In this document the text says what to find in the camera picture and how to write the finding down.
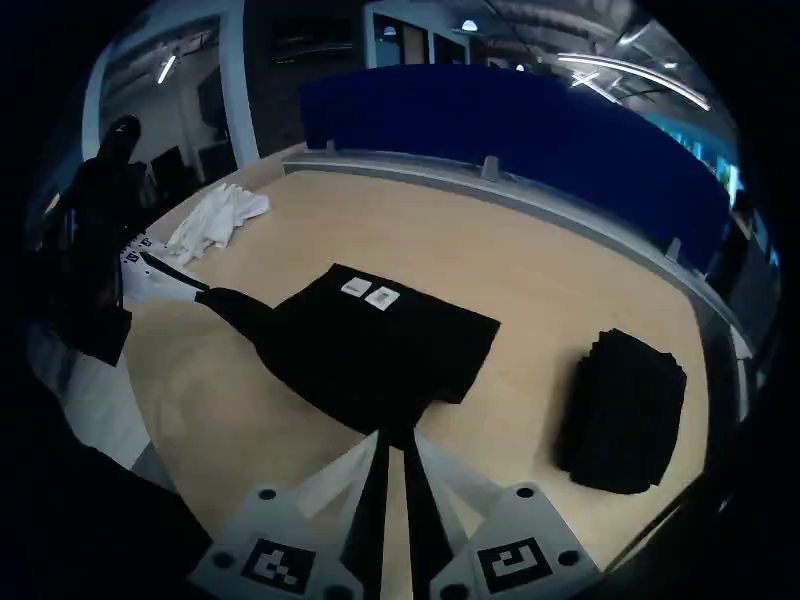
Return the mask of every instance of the ceiling light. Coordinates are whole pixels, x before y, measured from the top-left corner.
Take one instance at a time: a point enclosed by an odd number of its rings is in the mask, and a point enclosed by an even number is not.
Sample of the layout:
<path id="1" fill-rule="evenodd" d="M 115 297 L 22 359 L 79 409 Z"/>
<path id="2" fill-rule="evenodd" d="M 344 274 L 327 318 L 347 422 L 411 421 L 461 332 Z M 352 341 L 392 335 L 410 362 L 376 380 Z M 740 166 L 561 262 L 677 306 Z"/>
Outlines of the ceiling light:
<path id="1" fill-rule="evenodd" d="M 158 76 L 158 85 L 164 83 L 164 79 L 166 78 L 167 73 L 169 73 L 169 70 L 172 68 L 176 58 L 177 57 L 174 54 L 169 57 L 167 64 L 164 65 L 164 69 L 161 71 L 161 75 Z"/>
<path id="2" fill-rule="evenodd" d="M 642 35 L 649 26 L 650 26 L 650 21 L 647 21 L 643 25 L 634 27 L 633 29 L 622 35 L 622 37 L 619 38 L 619 41 L 617 43 L 620 46 L 627 46 L 629 44 L 632 44 L 633 42 L 639 39 L 639 36 Z"/>
<path id="3" fill-rule="evenodd" d="M 564 62 L 573 62 L 579 63 L 584 65 L 597 65 L 598 67 L 606 67 L 607 69 L 614 69 L 617 71 L 623 71 L 625 73 L 631 73 L 633 75 L 638 75 L 643 79 L 648 79 L 660 85 L 663 85 L 665 88 L 672 90 L 686 98 L 687 100 L 691 100 L 695 104 L 697 104 L 703 110 L 711 110 L 711 106 L 706 101 L 705 96 L 695 92 L 693 89 L 686 87 L 679 81 L 671 79 L 661 73 L 657 73 L 652 69 L 648 69 L 646 67 L 642 67 L 639 65 L 635 65 L 633 63 L 625 62 L 622 60 L 617 60 L 616 58 L 605 58 L 602 56 L 594 56 L 591 54 L 573 54 L 573 53 L 563 53 L 558 55 L 558 60 Z"/>
<path id="4" fill-rule="evenodd" d="M 593 92 L 597 92 L 598 94 L 600 94 L 603 98 L 605 98 L 609 102 L 613 102 L 614 104 L 619 104 L 620 106 L 622 105 L 619 100 L 614 98 L 614 96 L 609 94 L 607 91 L 605 91 L 599 85 L 595 84 L 595 82 L 592 81 L 592 79 L 594 79 L 594 77 L 584 78 L 579 73 L 573 73 L 572 76 L 576 79 L 575 83 L 572 84 L 573 87 L 575 87 L 576 85 L 579 85 L 579 84 L 583 84 L 586 87 L 588 87 L 590 90 L 592 90 Z"/>
<path id="5" fill-rule="evenodd" d="M 600 71 L 595 71 L 594 73 L 589 73 L 588 75 L 584 75 L 583 73 L 573 73 L 572 76 L 575 78 L 575 81 L 572 82 L 572 87 L 575 87 L 576 85 L 586 83 L 592 79 L 597 79 L 600 76 Z"/>

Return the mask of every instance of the tag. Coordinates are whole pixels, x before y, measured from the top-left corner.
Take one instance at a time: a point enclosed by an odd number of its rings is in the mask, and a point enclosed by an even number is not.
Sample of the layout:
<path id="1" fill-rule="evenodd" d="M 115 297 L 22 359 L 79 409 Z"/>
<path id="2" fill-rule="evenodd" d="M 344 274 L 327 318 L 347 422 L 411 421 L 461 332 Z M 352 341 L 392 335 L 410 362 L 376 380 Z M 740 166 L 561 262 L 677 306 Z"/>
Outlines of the tag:
<path id="1" fill-rule="evenodd" d="M 374 292 L 372 292 L 369 296 L 364 298 L 367 302 L 372 304 L 372 306 L 379 308 L 381 310 L 386 310 L 389 306 L 400 297 L 398 292 L 394 290 L 390 290 L 389 288 L 380 287 Z"/>
<path id="2" fill-rule="evenodd" d="M 364 295 L 364 292 L 366 292 L 371 285 L 371 281 L 361 279 L 360 277 L 353 277 L 350 281 L 342 286 L 342 291 L 345 294 L 350 294 L 356 298 L 361 298 L 361 296 Z"/>

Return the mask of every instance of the floor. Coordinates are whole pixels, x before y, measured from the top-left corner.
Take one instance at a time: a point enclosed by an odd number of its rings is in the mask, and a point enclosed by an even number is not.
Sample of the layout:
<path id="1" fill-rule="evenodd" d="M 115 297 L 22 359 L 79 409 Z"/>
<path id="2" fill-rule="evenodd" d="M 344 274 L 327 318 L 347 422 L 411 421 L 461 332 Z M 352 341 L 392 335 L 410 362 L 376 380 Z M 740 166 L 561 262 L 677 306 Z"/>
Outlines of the floor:
<path id="1" fill-rule="evenodd" d="M 28 359 L 39 379 L 59 398 L 78 439 L 132 469 L 151 442 L 131 389 L 125 356 L 111 367 L 66 348 L 48 331 L 34 327 Z"/>

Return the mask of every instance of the stack of black clothes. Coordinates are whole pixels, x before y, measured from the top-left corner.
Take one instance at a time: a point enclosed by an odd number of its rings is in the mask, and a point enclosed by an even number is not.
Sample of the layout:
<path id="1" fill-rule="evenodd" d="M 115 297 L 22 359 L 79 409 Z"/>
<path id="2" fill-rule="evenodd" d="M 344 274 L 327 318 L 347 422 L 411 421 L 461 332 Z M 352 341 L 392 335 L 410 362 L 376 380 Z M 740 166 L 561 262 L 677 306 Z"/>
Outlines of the stack of black clothes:
<path id="1" fill-rule="evenodd" d="M 686 374 L 618 329 L 578 363 L 556 460 L 576 483 L 638 494 L 658 485 L 678 436 Z"/>
<path id="2" fill-rule="evenodd" d="M 369 282 L 360 295 L 342 288 Z M 384 309 L 366 298 L 388 288 Z M 197 294 L 255 345 L 264 365 L 305 400 L 357 431 L 412 429 L 433 400 L 460 403 L 500 323 L 397 282 L 334 264 L 275 309 L 240 292 Z"/>

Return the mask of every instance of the blue partition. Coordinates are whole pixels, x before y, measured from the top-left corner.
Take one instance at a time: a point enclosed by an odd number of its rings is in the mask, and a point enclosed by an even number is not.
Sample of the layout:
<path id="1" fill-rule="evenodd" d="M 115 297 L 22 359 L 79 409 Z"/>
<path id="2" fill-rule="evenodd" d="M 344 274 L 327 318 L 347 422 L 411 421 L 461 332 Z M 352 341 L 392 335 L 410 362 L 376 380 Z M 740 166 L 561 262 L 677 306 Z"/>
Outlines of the blue partition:
<path id="1" fill-rule="evenodd" d="M 309 148 L 384 150 L 480 164 L 540 181 L 609 211 L 704 269 L 728 195 L 670 136 L 588 89 L 465 65 L 405 65 L 300 88 Z"/>

